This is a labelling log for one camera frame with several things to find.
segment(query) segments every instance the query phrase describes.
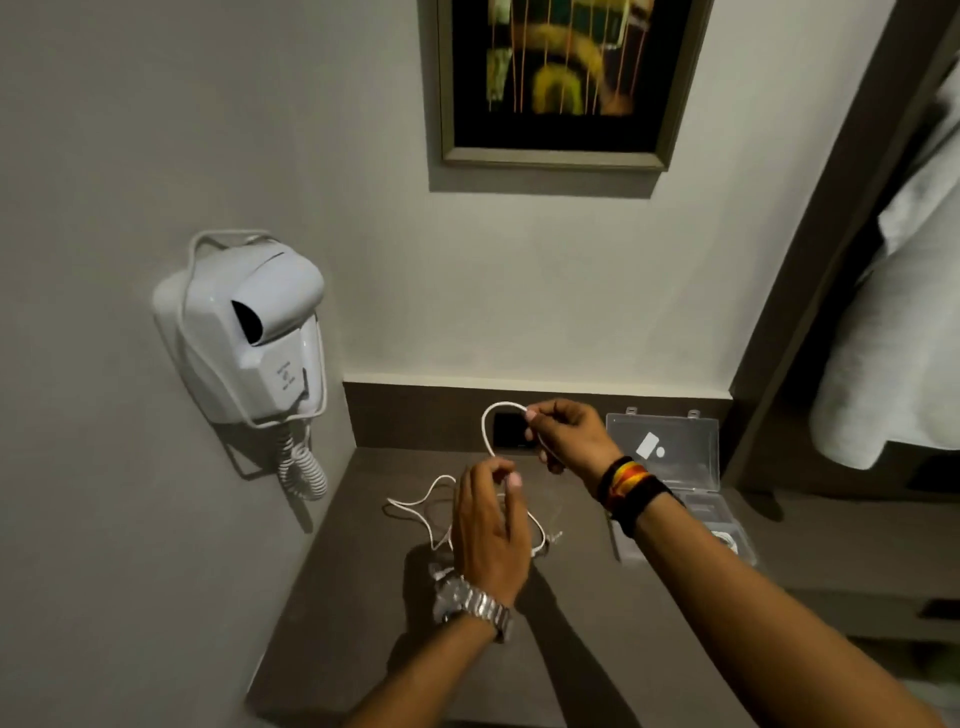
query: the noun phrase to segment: abstract painting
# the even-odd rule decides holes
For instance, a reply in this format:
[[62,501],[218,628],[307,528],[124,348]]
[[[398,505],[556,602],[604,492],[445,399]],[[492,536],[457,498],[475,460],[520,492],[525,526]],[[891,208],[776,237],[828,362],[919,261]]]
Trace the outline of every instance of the abstract painting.
[[709,0],[439,0],[449,162],[664,170]]

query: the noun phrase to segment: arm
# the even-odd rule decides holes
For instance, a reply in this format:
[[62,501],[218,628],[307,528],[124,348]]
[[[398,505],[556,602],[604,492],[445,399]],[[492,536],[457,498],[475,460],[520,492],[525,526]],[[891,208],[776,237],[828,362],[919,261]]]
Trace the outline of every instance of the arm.
[[[534,405],[531,429],[592,494],[622,453],[591,407]],[[548,453],[551,472],[564,464]],[[943,728],[896,679],[784,590],[740,561],[669,495],[636,520],[635,539],[710,659],[760,725]]]
[[[506,518],[493,487],[506,478]],[[501,604],[513,607],[530,569],[530,529],[520,476],[509,460],[474,465],[454,501],[453,552],[457,572]],[[398,673],[353,712],[348,728],[427,728],[436,725],[454,690],[496,630],[470,616],[455,618]]]

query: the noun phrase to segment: black wristband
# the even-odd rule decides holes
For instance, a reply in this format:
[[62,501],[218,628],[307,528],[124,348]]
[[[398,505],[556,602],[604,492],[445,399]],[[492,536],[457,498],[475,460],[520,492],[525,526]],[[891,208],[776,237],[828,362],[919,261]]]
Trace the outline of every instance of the black wristband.
[[648,475],[623,498],[620,505],[611,513],[611,518],[620,524],[620,528],[623,529],[627,538],[632,539],[636,530],[636,519],[640,517],[640,514],[646,510],[655,497],[664,493],[669,493],[672,497],[677,498],[663,483],[654,476]]
[[619,460],[614,460],[613,464],[607,468],[605,473],[603,473],[603,477],[600,478],[600,484],[597,486],[596,495],[596,499],[600,501],[601,505],[607,504],[607,495],[610,494],[610,486],[613,483],[613,476],[616,475],[616,472],[624,465],[632,462],[634,462],[634,458],[632,458],[630,455],[624,455]]

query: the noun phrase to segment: plastic box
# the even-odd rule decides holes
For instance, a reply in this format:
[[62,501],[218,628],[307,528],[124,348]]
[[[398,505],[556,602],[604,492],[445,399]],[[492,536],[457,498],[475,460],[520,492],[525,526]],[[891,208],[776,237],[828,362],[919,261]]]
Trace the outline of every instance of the plastic box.
[[[720,495],[720,423],[700,417],[611,413],[607,431],[625,453],[656,475],[697,520],[751,566],[756,552]],[[643,552],[611,521],[617,558],[645,562]]]

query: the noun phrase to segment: wall-mounted hair dryer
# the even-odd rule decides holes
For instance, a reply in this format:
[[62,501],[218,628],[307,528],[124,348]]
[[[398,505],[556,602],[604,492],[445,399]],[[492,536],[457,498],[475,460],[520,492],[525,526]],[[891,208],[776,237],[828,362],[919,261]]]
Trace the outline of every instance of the wall-mounted hair dryer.
[[[231,247],[223,238],[239,239]],[[216,253],[197,259],[204,243]],[[185,270],[154,290],[167,351],[206,417],[217,424],[280,428],[277,474],[306,499],[326,493],[309,447],[309,425],[295,443],[289,423],[326,410],[324,345],[316,307],[324,297],[317,267],[265,231],[202,231]]]

